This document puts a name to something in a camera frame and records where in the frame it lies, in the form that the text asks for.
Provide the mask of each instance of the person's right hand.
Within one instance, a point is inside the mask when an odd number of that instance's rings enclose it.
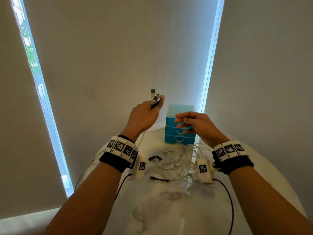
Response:
[[[186,129],[183,133],[196,133],[211,148],[229,141],[229,138],[214,125],[206,114],[190,111],[177,114],[175,117],[175,123],[184,122],[179,124],[177,128],[192,126],[193,128]]]

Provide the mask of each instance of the blue plastic drawer unit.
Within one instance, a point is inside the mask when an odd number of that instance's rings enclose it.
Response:
[[[169,105],[167,114],[166,114],[166,126],[165,126],[165,138],[164,141],[166,143],[182,143],[184,145],[194,144],[196,134],[187,133],[183,134],[182,132],[185,129],[189,129],[191,127],[183,127],[181,129],[176,128],[178,123],[175,123],[174,120],[175,115],[178,113],[195,111],[195,107],[193,105]]]

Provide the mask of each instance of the blue drawer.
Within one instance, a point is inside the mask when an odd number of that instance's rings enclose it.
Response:
[[[173,136],[173,135],[165,135],[164,141],[166,143],[182,143],[184,145],[187,144],[194,144],[195,143],[195,138],[186,138],[186,137],[182,137],[182,136]]]
[[[165,127],[165,134],[168,134],[168,135],[174,135],[174,136],[184,136],[186,138],[194,138],[196,136],[196,134],[194,133],[186,133],[186,134],[183,134],[182,132],[184,131],[185,129],[183,128],[176,128],[176,127],[171,127],[171,126],[166,126]]]
[[[166,126],[170,126],[170,127],[175,127],[178,125],[178,124],[182,124],[183,122],[180,122],[180,123],[175,123],[174,120],[176,118],[171,118],[171,117],[166,117]],[[192,128],[191,126],[188,126],[188,127],[183,127],[182,129],[189,129],[189,128]]]

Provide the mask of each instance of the person's left arm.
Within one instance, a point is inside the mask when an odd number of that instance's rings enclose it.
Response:
[[[136,142],[139,135],[158,118],[164,96],[160,98],[162,101],[153,110],[150,101],[133,108],[121,134]],[[110,217],[121,175],[114,167],[100,162],[60,208],[43,234],[102,234]]]

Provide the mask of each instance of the drawer handle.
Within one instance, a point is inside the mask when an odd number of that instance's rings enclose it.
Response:
[[[178,141],[178,140],[175,138],[175,141],[176,141],[176,142],[183,142],[183,141],[184,141],[184,139],[182,139],[181,141]]]

